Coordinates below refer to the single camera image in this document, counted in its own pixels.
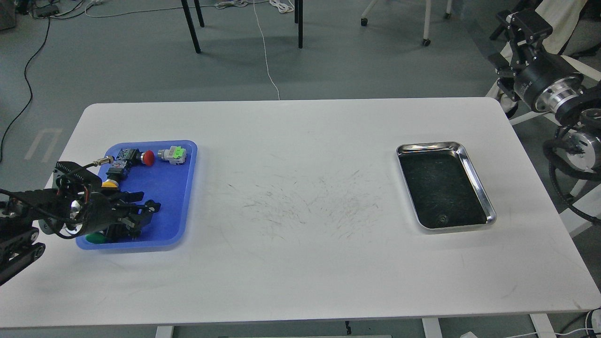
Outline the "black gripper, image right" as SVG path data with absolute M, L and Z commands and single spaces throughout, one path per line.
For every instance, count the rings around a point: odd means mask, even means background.
M 505 105 L 522 101 L 536 113 L 587 109 L 582 73 L 561 56 L 544 54 L 543 41 L 552 34 L 552 26 L 530 8 L 504 10 L 496 17 L 512 52 L 510 62 L 499 52 L 487 56 L 499 77 L 499 101 Z

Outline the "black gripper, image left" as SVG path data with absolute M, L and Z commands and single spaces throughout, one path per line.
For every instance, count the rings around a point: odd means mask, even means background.
M 71 235 L 101 232 L 106 238 L 123 238 L 127 235 L 126 227 L 142 230 L 161 209 L 161 203 L 157 202 L 156 212 L 138 205 L 137 202 L 142 201 L 144 195 L 143 191 L 109 191 L 92 193 L 88 203 L 84 203 L 83 199 L 73 200 L 70 217 L 77 224 L 71 225 Z

